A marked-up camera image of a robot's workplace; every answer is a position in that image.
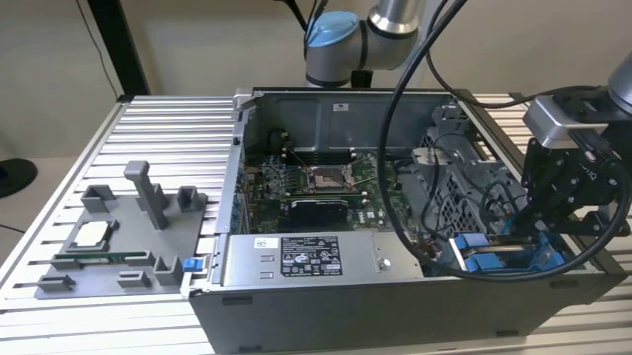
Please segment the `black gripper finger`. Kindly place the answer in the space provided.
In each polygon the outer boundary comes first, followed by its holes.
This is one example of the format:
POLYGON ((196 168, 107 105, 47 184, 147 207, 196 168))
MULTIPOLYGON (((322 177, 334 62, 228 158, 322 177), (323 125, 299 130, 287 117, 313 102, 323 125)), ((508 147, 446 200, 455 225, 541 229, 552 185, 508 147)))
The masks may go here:
POLYGON ((513 218, 513 233, 530 235, 538 221, 548 227, 568 219, 572 214, 568 197, 577 188, 577 178, 569 169, 569 156, 564 149, 548 149, 532 138, 524 159, 521 183, 526 189, 526 205, 513 218))
POLYGON ((589 211, 582 218, 578 218, 569 208, 561 207, 544 218, 544 234, 548 235, 576 235, 600 237, 609 226, 610 217, 600 211, 589 211))

